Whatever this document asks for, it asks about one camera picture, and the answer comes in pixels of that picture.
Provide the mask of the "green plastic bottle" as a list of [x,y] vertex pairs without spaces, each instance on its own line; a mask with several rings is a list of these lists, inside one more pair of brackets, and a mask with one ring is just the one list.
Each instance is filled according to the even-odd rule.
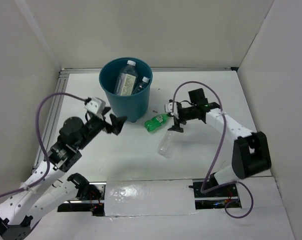
[[155,132],[163,127],[171,119],[171,116],[167,113],[161,113],[154,116],[152,119],[145,121],[144,127],[147,132]]

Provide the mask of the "large clear bottle front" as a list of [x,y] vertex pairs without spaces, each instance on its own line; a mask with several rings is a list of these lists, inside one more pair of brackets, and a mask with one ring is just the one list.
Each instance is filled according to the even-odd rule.
[[120,70],[114,89],[115,95],[130,96],[132,94],[135,82],[138,78],[135,66],[135,61],[128,60],[127,64]]

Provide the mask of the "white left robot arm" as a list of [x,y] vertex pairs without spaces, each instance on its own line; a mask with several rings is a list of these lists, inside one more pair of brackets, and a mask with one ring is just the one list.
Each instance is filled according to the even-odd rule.
[[79,173],[73,173],[51,192],[46,190],[81,158],[85,148],[99,132],[118,135],[127,120],[126,116],[110,114],[108,123],[104,116],[91,115],[84,123],[79,117],[68,118],[59,130],[57,142],[48,152],[48,159],[22,185],[22,192],[10,194],[0,204],[0,237],[4,240],[23,240],[47,213],[67,200],[85,199],[90,192],[100,198],[100,192]]

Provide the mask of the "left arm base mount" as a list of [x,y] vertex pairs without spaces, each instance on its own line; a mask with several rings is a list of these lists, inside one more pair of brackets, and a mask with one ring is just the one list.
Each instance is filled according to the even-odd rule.
[[76,195],[59,205],[57,212],[90,212],[95,217],[105,215],[106,182],[89,182],[79,173],[68,176],[67,181],[75,184]]

